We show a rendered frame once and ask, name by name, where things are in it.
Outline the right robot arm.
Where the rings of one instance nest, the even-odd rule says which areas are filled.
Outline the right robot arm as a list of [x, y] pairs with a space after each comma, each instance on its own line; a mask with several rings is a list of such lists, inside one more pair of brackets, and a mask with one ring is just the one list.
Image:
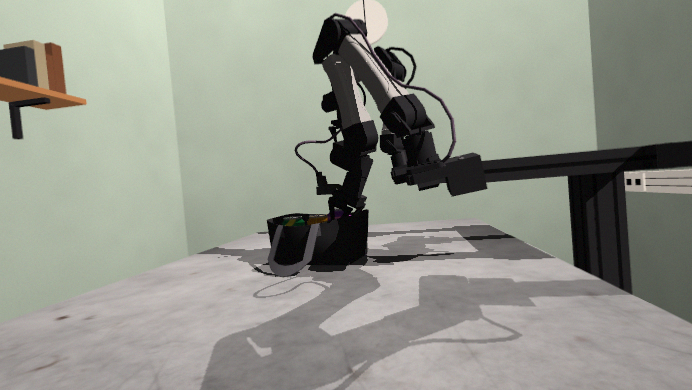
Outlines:
[[[386, 51], [382, 47], [375, 47], [374, 52], [385, 65], [390, 74], [397, 79], [400, 83], [405, 82], [405, 77], [407, 70], [405, 66], [401, 63], [398, 57], [391, 51]], [[392, 56], [393, 55], [393, 56]], [[392, 60], [392, 61], [391, 61]], [[396, 61], [397, 60], [397, 61]], [[361, 80], [353, 71], [356, 84]], [[335, 111], [338, 106], [333, 88], [330, 93], [323, 95], [323, 100], [321, 102], [321, 107], [324, 112], [328, 113]], [[391, 156], [391, 161], [393, 168], [392, 171], [406, 168], [407, 167], [407, 155], [403, 143], [403, 137], [397, 138], [396, 135], [388, 130], [388, 128], [383, 123], [382, 135], [380, 135], [380, 149], [382, 152], [387, 153]]]

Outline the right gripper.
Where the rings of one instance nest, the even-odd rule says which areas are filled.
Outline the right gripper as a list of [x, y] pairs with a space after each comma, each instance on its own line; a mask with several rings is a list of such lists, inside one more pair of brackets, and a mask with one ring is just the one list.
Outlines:
[[[333, 126], [328, 127], [332, 136], [336, 133], [336, 129], [340, 129], [342, 127], [342, 124], [341, 124], [342, 120], [341, 120], [341, 114], [340, 114], [339, 107], [337, 107], [336, 110], [337, 110], [337, 120], [331, 120], [331, 124], [333, 124]], [[337, 135], [333, 139], [334, 139], [334, 142], [337, 142]]]

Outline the orange drink can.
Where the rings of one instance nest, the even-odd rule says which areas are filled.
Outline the orange drink can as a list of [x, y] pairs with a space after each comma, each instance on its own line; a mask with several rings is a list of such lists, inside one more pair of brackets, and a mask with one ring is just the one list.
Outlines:
[[317, 224], [317, 223], [322, 223], [322, 222], [327, 222], [327, 214], [320, 214], [320, 215], [312, 215], [309, 216], [309, 220], [307, 221], [307, 225], [311, 224]]

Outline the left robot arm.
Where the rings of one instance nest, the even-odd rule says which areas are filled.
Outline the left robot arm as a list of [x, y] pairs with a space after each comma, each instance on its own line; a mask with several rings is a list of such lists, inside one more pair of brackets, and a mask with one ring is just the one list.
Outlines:
[[405, 136], [407, 175], [444, 167], [436, 154], [432, 132], [428, 131], [435, 125], [423, 104], [414, 93], [409, 94], [391, 79], [390, 72], [370, 52], [349, 19], [324, 21], [313, 61], [322, 64], [341, 114], [344, 140], [333, 143], [332, 164], [356, 175], [355, 179], [368, 178], [373, 159], [367, 154], [376, 152], [377, 148], [378, 133], [361, 99], [354, 70], [373, 97], [388, 130], [397, 138]]

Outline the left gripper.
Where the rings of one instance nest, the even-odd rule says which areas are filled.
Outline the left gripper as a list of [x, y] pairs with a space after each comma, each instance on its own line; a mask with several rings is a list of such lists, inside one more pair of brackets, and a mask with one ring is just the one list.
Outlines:
[[[319, 183], [322, 181], [324, 186], [331, 186], [337, 189], [333, 190], [333, 196], [329, 197], [328, 200], [331, 220], [335, 220], [334, 207], [339, 208], [344, 212], [341, 218], [348, 216], [352, 212], [353, 208], [356, 208], [356, 211], [352, 215], [359, 214], [365, 208], [366, 204], [364, 202], [366, 201], [367, 197], [362, 195], [362, 192], [367, 178], [358, 177], [358, 179], [355, 179], [355, 177], [356, 175], [347, 172], [343, 185], [340, 185], [328, 184], [326, 176], [316, 176], [318, 186]], [[353, 208], [348, 207], [347, 205]]]

